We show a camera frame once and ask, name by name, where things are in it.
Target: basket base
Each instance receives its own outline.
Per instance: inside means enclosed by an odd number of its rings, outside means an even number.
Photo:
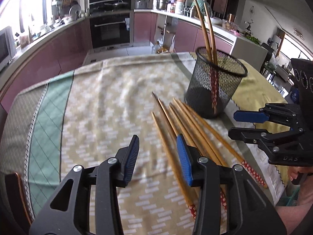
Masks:
[[[224,110],[223,102],[218,98],[216,111],[214,112],[211,96],[211,91],[204,87],[188,89],[185,94],[185,103],[202,118],[215,118]]]

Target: built-in oven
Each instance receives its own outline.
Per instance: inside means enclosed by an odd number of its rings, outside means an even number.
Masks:
[[[127,46],[130,41],[130,13],[108,14],[90,18],[92,47]]]

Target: patterned tablecloth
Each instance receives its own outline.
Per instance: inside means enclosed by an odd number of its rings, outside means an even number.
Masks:
[[[227,137],[237,123],[234,111],[258,110],[267,102],[284,102],[253,67],[245,63],[243,79],[219,118],[207,121],[261,174],[264,190],[276,204],[286,184],[286,169],[267,163],[255,145]],[[81,67],[22,91],[15,99],[0,144],[1,195],[9,209],[4,176],[22,174],[29,212],[35,218],[63,177],[76,165],[99,165],[128,146],[137,134],[140,150],[129,186],[118,189],[124,234],[191,234],[194,220],[163,151],[151,111],[154,91],[166,104],[183,100],[195,65],[190,53],[107,59]],[[257,125],[270,132],[287,128]],[[212,135],[227,164],[236,159]],[[90,201],[90,231],[94,227],[94,188]]]

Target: basket rim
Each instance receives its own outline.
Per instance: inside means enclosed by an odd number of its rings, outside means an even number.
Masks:
[[[235,73],[235,72],[228,71],[228,70],[226,70],[226,69],[223,69],[223,68],[219,67],[218,65],[216,65],[216,64],[214,64],[214,63],[212,63],[212,62],[209,62],[204,56],[202,56],[202,55],[200,54],[200,52],[199,52],[200,48],[206,49],[206,47],[198,47],[198,48],[196,49],[196,55],[197,55],[198,57],[200,57],[205,63],[209,64],[210,66],[214,67],[215,69],[217,69],[217,70],[219,70],[219,71],[222,71],[222,72],[224,72],[224,73],[226,73],[226,74],[235,76],[235,77],[245,78],[246,76],[248,76],[248,70],[247,70],[247,68],[243,65],[242,62],[240,62],[237,58],[233,57],[232,55],[229,55],[229,54],[227,54],[227,53],[225,53],[225,52],[223,52],[223,51],[221,51],[221,50],[218,50],[218,49],[216,50],[216,51],[218,51],[218,52],[220,52],[220,53],[224,53],[225,55],[227,55],[227,56],[231,57],[232,59],[236,60],[236,61],[243,67],[243,69],[244,69],[244,71],[245,71],[243,74],[239,74],[239,73]]]

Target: metal bolt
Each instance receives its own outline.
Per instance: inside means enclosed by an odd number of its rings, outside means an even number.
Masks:
[[[242,166],[239,164],[236,164],[234,169],[235,169],[235,171],[242,171],[243,170]]]
[[[201,156],[199,158],[199,162],[202,163],[202,164],[206,164],[208,161],[209,161],[209,159],[204,157],[204,156]]]
[[[74,168],[73,168],[73,171],[75,172],[79,172],[81,171],[82,167],[80,165],[76,165]]]
[[[115,157],[112,157],[108,160],[109,164],[115,164],[117,162],[117,159]]]

